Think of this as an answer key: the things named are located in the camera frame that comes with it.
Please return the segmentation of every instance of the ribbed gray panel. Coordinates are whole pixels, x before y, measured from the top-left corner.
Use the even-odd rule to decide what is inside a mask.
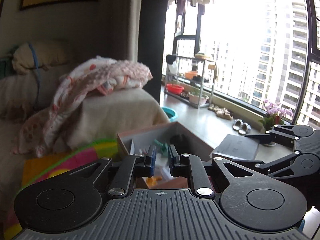
[[[227,220],[212,200],[199,199],[187,189],[135,189],[131,196],[108,202],[89,225],[64,234],[24,230],[18,240],[305,240],[296,229],[277,234],[254,233]]]

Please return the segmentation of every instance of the cardboard box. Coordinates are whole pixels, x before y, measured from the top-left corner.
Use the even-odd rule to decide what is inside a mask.
[[[190,132],[179,122],[160,124],[140,130],[119,133],[117,136],[119,154],[121,158],[129,155],[130,151],[132,152],[132,141],[135,146],[132,154],[138,154],[139,149],[148,149],[150,145],[154,144],[154,139],[169,145],[170,138],[177,134],[184,134],[188,139],[191,149],[190,154],[199,156],[202,161],[209,161],[211,159],[210,153],[213,151],[213,148]],[[170,181],[161,182],[153,188],[179,188],[185,185],[187,186],[187,180],[179,177]],[[148,188],[145,180],[142,178],[137,179],[136,187]]]

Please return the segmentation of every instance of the floor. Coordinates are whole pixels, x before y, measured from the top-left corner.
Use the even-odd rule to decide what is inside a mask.
[[[232,129],[233,121],[221,119],[207,108],[195,109],[170,95],[164,94],[163,90],[161,91],[160,105],[174,109],[178,113],[176,120],[213,148],[217,147],[226,135],[239,135]],[[291,153],[291,149],[282,145],[276,145],[275,147],[260,145],[256,160],[269,163]],[[320,212],[312,208],[306,213],[304,219],[303,233],[309,238],[314,237],[313,239],[320,240],[320,230],[318,230]]]

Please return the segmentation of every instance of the large window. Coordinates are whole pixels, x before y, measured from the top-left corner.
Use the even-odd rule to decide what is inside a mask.
[[[320,0],[215,0],[186,7],[171,28],[175,32],[171,48],[173,53],[211,56],[223,69],[224,81],[220,75],[214,86],[220,96],[259,108],[267,98],[292,108],[292,122],[315,125],[320,122],[318,19]],[[192,31],[186,32],[186,26],[193,26]]]

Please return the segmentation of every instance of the floral blanket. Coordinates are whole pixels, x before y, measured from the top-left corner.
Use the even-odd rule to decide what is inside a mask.
[[[67,119],[88,92],[97,89],[108,95],[114,90],[143,87],[151,79],[149,68],[142,63],[102,57],[82,63],[61,82],[51,106],[24,123],[13,153],[35,152],[42,157],[50,152]]]

